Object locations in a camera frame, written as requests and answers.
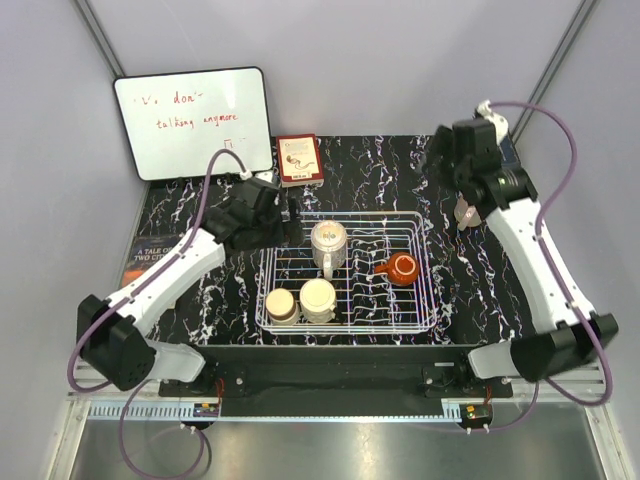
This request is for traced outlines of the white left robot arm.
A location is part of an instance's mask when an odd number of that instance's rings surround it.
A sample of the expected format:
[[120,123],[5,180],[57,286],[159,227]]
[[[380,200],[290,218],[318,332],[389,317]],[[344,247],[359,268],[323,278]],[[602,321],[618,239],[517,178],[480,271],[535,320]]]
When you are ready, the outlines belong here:
[[[120,391],[173,380],[193,395],[208,394],[216,372],[196,347],[147,336],[170,306],[227,259],[281,246],[299,234],[296,202],[283,204],[280,197],[277,177],[261,172],[235,184],[220,205],[200,207],[193,227],[140,277],[104,300],[89,295],[81,302],[74,354]],[[291,219],[284,220],[284,212]]]

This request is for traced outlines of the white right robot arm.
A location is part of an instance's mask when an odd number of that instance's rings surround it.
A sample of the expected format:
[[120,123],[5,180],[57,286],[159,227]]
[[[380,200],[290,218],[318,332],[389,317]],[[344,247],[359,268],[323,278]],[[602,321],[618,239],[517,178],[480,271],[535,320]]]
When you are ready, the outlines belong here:
[[461,194],[500,242],[525,293],[534,333],[471,350],[454,384],[476,396],[494,377],[529,382],[582,367],[617,335],[611,314],[599,314],[573,281],[548,229],[537,225],[537,191],[520,166],[505,166],[494,122],[485,118],[441,125],[420,166]]

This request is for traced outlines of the floral iridescent white mug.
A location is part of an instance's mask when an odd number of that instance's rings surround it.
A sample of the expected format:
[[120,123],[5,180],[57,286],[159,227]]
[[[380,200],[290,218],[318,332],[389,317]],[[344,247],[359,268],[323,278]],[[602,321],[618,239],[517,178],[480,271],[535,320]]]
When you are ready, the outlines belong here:
[[332,281],[334,271],[346,262],[348,250],[346,228],[337,221],[323,220],[313,226],[310,239],[315,265],[322,270],[325,280]]

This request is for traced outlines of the pink iridescent mug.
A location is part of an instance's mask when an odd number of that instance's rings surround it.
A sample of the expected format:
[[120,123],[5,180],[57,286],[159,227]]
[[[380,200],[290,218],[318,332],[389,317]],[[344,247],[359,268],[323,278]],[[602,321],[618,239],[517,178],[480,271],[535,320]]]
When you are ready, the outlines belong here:
[[483,222],[476,207],[470,205],[462,196],[456,202],[454,217],[459,231],[479,227]]

